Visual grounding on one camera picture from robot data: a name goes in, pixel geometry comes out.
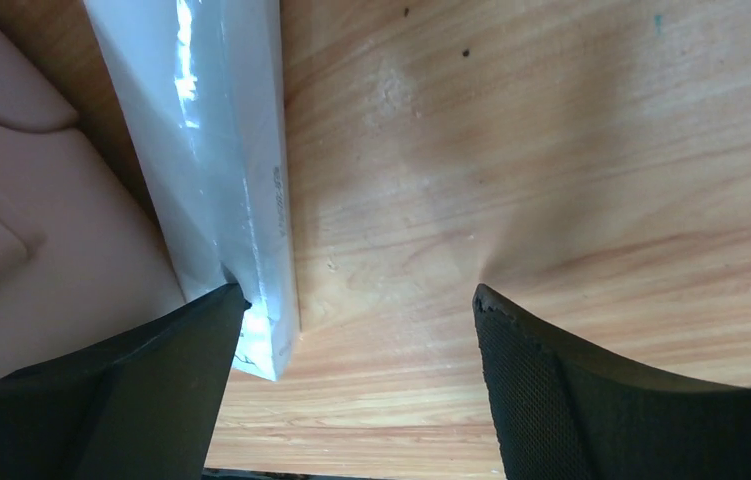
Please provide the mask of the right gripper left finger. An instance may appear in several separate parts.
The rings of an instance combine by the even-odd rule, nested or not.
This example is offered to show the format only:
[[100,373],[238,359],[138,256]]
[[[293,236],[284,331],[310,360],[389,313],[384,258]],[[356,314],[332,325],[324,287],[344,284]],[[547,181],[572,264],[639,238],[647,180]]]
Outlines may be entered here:
[[0,479],[199,479],[248,309],[226,284],[0,379]]

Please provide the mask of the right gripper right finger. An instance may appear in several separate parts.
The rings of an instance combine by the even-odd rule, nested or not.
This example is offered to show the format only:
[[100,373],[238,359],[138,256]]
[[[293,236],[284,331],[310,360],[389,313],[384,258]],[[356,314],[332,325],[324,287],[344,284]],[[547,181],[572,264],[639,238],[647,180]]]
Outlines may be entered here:
[[674,374],[473,297],[509,479],[751,479],[751,388]]

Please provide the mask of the pink suitcase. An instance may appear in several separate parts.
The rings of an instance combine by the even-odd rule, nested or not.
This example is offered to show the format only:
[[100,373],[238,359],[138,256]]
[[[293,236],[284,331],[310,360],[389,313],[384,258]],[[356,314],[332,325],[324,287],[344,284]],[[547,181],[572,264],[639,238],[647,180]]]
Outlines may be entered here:
[[162,240],[0,31],[0,378],[180,307]]

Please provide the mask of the white rectangular tube box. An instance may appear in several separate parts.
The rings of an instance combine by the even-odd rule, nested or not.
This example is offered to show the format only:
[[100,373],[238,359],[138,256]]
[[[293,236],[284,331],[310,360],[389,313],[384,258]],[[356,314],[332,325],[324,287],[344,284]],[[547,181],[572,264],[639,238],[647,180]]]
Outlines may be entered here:
[[238,284],[232,365],[278,380],[300,332],[279,3],[85,7],[184,296]]

